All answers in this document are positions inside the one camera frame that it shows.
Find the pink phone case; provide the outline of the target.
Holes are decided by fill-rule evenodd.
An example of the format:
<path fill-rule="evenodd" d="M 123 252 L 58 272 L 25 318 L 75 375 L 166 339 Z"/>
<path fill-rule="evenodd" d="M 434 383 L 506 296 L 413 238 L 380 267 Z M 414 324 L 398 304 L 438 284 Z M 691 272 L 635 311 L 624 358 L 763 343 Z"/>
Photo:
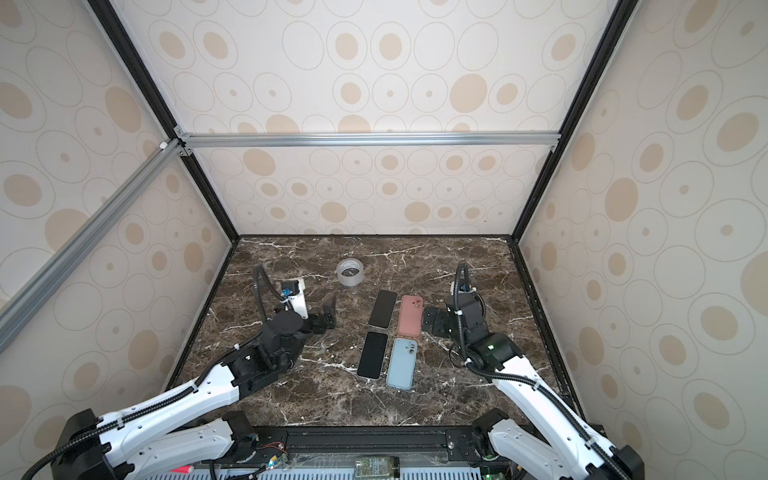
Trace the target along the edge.
<path fill-rule="evenodd" d="M 401 297 L 398 335 L 417 338 L 421 334 L 424 301 L 420 296 L 403 295 Z"/>

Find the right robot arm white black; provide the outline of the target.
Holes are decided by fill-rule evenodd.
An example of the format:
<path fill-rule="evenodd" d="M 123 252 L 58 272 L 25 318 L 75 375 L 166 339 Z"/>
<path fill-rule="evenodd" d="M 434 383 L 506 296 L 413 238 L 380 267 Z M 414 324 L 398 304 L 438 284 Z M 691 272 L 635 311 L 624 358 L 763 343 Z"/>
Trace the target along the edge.
<path fill-rule="evenodd" d="M 616 447 L 579 417 L 509 336 L 489 329 L 485 314 L 475 291 L 460 291 L 444 309 L 427 307 L 422 314 L 422 331 L 451 339 L 463 366 L 491 382 L 536 429 L 531 433 L 495 409 L 473 424 L 479 456 L 506 458 L 535 479 L 644 479 L 640 455 Z"/>

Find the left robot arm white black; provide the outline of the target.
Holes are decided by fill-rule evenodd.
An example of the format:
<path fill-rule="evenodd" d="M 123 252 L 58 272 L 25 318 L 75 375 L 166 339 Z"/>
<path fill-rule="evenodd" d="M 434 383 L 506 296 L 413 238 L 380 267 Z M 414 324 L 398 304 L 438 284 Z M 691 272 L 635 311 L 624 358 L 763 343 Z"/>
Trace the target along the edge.
<path fill-rule="evenodd" d="M 274 314 L 252 339 L 209 363 L 196 378 L 147 401 L 65 424 L 50 463 L 56 479 L 146 479 L 177 467 L 255 454 L 255 432 L 241 412 L 205 424 L 198 418 L 275 383 L 299 360 L 307 341 L 336 325 L 336 297 L 321 310 Z"/>

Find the light blue phone case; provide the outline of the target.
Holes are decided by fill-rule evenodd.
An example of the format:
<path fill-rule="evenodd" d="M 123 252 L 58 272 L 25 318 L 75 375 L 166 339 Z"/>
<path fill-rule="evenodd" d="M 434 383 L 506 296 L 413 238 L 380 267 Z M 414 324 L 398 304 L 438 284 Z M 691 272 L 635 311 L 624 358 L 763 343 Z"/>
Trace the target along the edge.
<path fill-rule="evenodd" d="M 394 341 L 387 372 L 389 387 L 405 391 L 412 389 L 417 350 L 415 340 L 397 338 Z"/>

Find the black phone from blue case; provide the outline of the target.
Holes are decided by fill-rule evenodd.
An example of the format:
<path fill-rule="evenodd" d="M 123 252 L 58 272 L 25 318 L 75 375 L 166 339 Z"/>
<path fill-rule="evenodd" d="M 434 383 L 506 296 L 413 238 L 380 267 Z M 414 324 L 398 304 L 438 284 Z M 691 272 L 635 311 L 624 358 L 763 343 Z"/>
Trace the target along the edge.
<path fill-rule="evenodd" d="M 380 377 L 387 343 L 387 334 L 374 331 L 367 333 L 357 368 L 359 377 L 367 379 Z"/>

